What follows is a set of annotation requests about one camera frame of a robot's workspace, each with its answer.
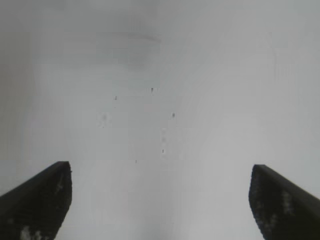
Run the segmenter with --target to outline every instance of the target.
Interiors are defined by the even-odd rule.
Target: white wall
[[[317,1],[22,2],[0,3],[0,190],[70,161],[58,240],[263,239],[253,164],[320,197]]]

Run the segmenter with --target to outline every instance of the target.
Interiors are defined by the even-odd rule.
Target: black plastic part
[[[55,239],[71,202],[71,167],[58,161],[0,197],[0,240]]]
[[[266,240],[320,240],[320,200],[266,165],[253,166],[249,205]]]

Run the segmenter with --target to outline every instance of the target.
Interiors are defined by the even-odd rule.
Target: smudge
[[[41,240],[42,236],[41,236],[41,232],[40,231],[36,231],[35,235],[32,238],[33,240]]]
[[[29,226],[24,226],[20,233],[20,240],[31,240]]]
[[[12,217],[9,218],[8,221],[7,221],[7,223],[8,223],[8,224],[14,224],[14,219],[13,219]]]
[[[283,206],[283,213],[284,214],[288,214],[288,215],[291,215],[291,216],[294,216],[294,208],[293,208],[293,204],[292,204],[292,196],[286,192],[286,191],[283,191],[282,192],[282,206]]]
[[[265,221],[264,228],[268,232],[271,232],[273,230],[273,228],[275,228],[277,222],[278,222],[278,217],[276,214],[273,214],[269,222]]]
[[[273,79],[277,79],[277,52],[272,44],[272,32],[268,33],[268,36],[266,37],[266,43],[269,45],[270,50],[273,55]]]
[[[60,180],[59,180],[59,182],[58,182],[58,184],[57,184],[57,186],[56,186],[56,189],[55,189],[55,195],[60,191],[60,190],[62,190],[63,188],[64,188],[64,186],[63,186],[63,184],[62,184],[62,179],[63,179],[63,177],[64,177],[64,175],[63,174],[61,174],[61,177],[60,177]]]
[[[111,33],[118,36],[126,36],[128,39],[145,39],[152,42],[161,43],[161,39],[156,36],[142,34],[138,32],[116,31]]]
[[[107,119],[108,119],[107,114],[103,114],[103,115],[102,115],[102,123],[101,123],[101,127],[102,127],[103,129],[105,128],[105,125],[106,125],[106,123],[107,123]]]
[[[4,116],[5,116],[5,108],[0,107],[0,121],[4,118]]]

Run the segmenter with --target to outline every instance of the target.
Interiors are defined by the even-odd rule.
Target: white surface
[[[70,161],[58,240],[263,239],[253,164],[320,197],[319,7],[3,0],[1,192]]]

